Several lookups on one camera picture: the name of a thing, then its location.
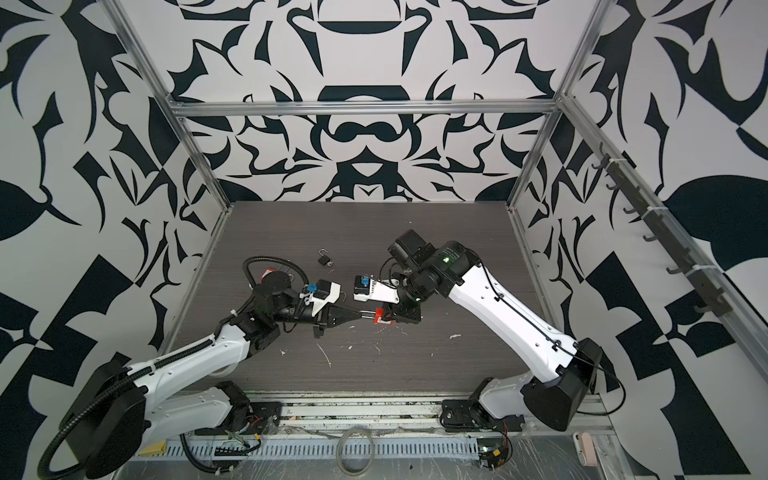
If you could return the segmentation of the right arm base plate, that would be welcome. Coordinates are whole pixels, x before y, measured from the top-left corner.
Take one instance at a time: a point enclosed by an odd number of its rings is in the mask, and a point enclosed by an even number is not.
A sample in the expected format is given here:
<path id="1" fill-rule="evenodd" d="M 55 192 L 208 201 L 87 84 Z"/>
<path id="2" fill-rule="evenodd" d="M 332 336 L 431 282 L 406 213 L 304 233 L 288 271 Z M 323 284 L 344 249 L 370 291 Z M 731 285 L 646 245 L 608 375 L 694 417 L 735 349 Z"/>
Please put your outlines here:
<path id="1" fill-rule="evenodd" d="M 438 417 L 440 425 L 449 433 L 474 431 L 521 432 L 523 415 L 509 415 L 503 419 L 491 416 L 477 400 L 443 400 Z"/>

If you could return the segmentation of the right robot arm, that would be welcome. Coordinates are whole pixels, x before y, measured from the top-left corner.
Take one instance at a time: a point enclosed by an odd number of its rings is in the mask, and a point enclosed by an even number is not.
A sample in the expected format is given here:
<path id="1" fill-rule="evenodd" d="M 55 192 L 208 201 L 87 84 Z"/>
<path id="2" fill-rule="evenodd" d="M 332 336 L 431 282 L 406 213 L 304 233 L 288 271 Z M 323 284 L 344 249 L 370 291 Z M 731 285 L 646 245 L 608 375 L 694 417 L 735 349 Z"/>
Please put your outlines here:
<path id="1" fill-rule="evenodd" d="M 509 292 L 474 250 L 457 241 L 435 247 L 408 230 L 388 252 L 403 270 L 390 320 L 419 321 L 422 304 L 439 294 L 472 313 L 524 361 L 527 373 L 492 378 L 480 388 L 477 402 L 491 418 L 529 412 L 563 432 L 581 414 L 598 375 L 611 375 L 594 340 L 577 340 L 548 324 Z"/>

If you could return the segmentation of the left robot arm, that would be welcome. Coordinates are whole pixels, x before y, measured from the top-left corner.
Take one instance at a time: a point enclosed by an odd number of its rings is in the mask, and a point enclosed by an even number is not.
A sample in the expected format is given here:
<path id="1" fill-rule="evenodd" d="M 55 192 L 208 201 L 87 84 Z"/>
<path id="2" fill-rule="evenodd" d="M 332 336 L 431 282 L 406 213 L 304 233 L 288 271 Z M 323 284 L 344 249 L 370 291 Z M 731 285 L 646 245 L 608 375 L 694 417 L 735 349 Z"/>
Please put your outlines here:
<path id="1" fill-rule="evenodd" d="M 339 284 L 311 282 L 287 259 L 252 256 L 242 270 L 249 296 L 212 333 L 154 359 L 109 361 L 94 371 L 42 453 L 39 478 L 98 479 L 176 435 L 237 433 L 248 426 L 251 402 L 226 375 L 274 342 L 285 324 L 309 325 L 321 337 L 364 316 L 340 305 Z"/>

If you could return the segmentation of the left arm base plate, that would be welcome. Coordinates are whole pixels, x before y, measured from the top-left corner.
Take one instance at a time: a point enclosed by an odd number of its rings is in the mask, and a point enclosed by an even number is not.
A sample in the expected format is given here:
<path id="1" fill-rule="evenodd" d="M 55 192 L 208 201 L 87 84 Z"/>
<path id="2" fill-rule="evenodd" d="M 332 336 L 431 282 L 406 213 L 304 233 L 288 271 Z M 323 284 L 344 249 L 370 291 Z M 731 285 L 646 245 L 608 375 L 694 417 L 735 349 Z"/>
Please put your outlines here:
<path id="1" fill-rule="evenodd" d="M 280 426 L 283 404 L 277 401 L 251 402 L 248 407 L 238 406 L 223 423 L 213 428 L 194 431 L 197 436 L 237 433 L 239 435 L 271 434 Z"/>

